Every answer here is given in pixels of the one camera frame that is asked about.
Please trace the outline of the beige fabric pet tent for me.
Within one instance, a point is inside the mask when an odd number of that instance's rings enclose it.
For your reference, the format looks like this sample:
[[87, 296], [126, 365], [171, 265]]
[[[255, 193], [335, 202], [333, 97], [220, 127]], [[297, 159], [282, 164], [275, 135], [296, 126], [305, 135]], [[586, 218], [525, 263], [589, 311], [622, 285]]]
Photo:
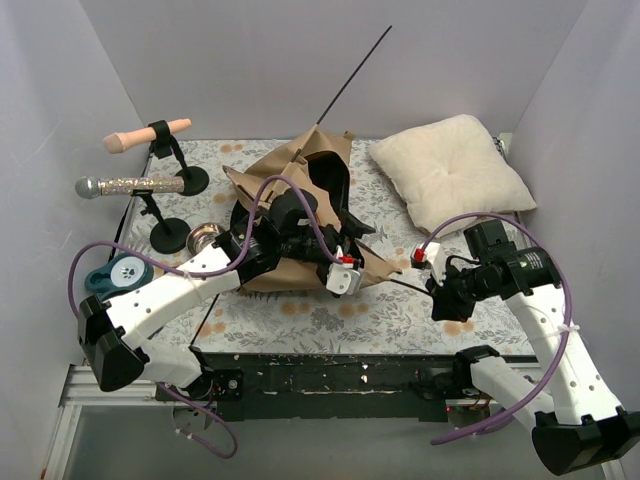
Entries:
[[244, 290], [341, 296], [397, 272], [362, 242], [375, 230], [349, 210], [353, 139], [312, 127], [243, 172], [224, 167], [237, 203], [217, 240]]

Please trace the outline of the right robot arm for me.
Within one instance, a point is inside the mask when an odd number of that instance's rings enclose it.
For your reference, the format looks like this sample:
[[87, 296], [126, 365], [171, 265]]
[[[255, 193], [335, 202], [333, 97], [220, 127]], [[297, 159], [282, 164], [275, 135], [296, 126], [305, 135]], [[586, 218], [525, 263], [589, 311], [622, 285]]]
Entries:
[[503, 300], [544, 374], [531, 384], [487, 345], [458, 352], [454, 389], [469, 398], [484, 393], [503, 410], [435, 442], [492, 433], [517, 420], [554, 475], [617, 460], [639, 442], [639, 415], [625, 409], [591, 359], [573, 321], [572, 296], [561, 269], [538, 243], [520, 249], [509, 240], [508, 221], [488, 214], [465, 230], [467, 268], [456, 268], [432, 238], [413, 249], [411, 264], [430, 272], [425, 288], [435, 321], [465, 322], [477, 303]]

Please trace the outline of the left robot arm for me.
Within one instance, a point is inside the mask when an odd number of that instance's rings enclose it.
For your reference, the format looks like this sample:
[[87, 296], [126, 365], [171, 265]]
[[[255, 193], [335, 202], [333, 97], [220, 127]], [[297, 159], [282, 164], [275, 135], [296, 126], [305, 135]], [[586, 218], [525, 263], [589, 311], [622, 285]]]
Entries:
[[313, 228], [308, 192], [277, 197], [257, 219], [242, 218], [200, 253], [129, 293], [80, 304], [79, 343], [100, 389], [113, 392], [136, 380], [172, 385], [193, 400], [205, 398], [213, 371], [191, 347], [171, 347], [153, 339], [174, 318], [221, 293], [237, 290], [276, 269], [283, 259], [308, 264], [314, 278], [333, 296], [352, 294], [364, 277], [358, 239], [374, 233], [349, 211], [338, 227]]

